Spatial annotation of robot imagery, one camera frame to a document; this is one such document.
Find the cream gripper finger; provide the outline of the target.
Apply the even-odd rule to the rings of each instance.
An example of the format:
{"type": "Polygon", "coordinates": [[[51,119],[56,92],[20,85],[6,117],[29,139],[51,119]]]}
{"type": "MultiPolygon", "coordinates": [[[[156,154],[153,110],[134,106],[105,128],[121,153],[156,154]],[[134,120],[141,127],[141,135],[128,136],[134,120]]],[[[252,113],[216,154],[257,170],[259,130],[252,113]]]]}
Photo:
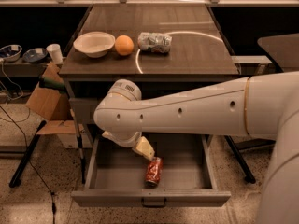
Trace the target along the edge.
{"type": "Polygon", "coordinates": [[[133,147],[133,151],[149,161],[151,161],[155,155],[153,147],[151,146],[148,139],[144,136],[139,138],[136,145],[133,147]]]}

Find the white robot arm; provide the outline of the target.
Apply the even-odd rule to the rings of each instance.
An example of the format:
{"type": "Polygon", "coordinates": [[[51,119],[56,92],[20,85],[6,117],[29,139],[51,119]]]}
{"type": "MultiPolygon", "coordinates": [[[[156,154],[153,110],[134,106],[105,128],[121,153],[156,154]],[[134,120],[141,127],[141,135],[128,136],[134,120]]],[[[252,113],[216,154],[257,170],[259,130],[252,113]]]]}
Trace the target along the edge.
{"type": "Polygon", "coordinates": [[[121,79],[93,120],[123,147],[141,132],[249,136],[274,140],[256,224],[299,224],[299,73],[244,77],[143,100],[121,79]]]}

